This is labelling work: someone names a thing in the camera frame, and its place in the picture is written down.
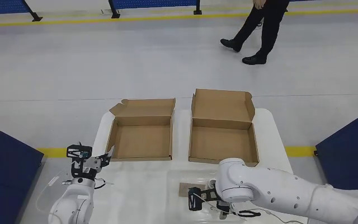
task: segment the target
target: person's hand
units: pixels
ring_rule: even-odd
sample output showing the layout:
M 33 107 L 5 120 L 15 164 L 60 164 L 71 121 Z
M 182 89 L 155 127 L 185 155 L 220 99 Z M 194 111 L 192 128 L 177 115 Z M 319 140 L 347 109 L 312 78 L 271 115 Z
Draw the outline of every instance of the person's hand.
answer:
M 266 0 L 253 0 L 253 5 L 258 10 L 261 10 L 263 8 L 263 5 L 265 4 Z

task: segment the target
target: open cardboard box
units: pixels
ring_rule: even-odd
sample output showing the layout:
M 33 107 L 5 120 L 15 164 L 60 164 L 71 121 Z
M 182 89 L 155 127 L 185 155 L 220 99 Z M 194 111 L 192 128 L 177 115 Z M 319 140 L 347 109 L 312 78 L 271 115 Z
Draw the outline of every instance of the open cardboard box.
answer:
M 172 159 L 175 99 L 122 100 L 110 109 L 113 121 L 106 151 L 113 161 Z
M 258 164 L 249 92 L 197 89 L 191 111 L 189 161 L 218 164 L 235 157 L 247 166 Z

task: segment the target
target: cardboard box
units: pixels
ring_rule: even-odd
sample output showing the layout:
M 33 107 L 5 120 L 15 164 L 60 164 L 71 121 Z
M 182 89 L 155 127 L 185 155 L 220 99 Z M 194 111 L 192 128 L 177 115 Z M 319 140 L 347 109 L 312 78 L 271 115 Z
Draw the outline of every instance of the cardboard box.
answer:
M 191 111 L 189 161 L 218 164 L 235 157 L 248 166 L 258 164 L 249 92 L 197 89 Z
M 171 160 L 175 99 L 122 100 L 110 112 L 113 161 Z

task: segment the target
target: box lid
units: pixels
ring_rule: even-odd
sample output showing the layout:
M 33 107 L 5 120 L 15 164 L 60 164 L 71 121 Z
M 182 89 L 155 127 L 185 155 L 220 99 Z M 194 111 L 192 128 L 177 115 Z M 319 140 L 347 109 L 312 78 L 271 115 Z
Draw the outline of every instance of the box lid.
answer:
M 175 99 L 127 100 L 110 109 L 114 116 L 171 116 Z
M 255 115 L 249 92 L 196 89 L 192 98 L 193 118 L 251 122 Z

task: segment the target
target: black cable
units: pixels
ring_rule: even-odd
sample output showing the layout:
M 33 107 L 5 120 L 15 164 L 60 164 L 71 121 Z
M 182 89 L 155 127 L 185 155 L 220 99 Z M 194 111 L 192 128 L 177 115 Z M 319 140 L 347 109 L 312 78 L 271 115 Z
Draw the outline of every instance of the black cable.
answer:
M 252 212 L 252 211 L 249 211 L 249 210 L 239 211 L 238 214 L 233 212 L 233 214 L 236 215 L 236 216 L 244 217 L 244 218 L 252 218 L 252 217 L 257 217 L 257 216 L 261 215 L 260 212 Z
M 103 184 L 102 184 L 101 186 L 96 187 L 95 190 L 97 190 L 97 189 L 99 189 L 99 188 L 103 188 L 105 185 L 106 185 L 106 181 L 103 180 Z

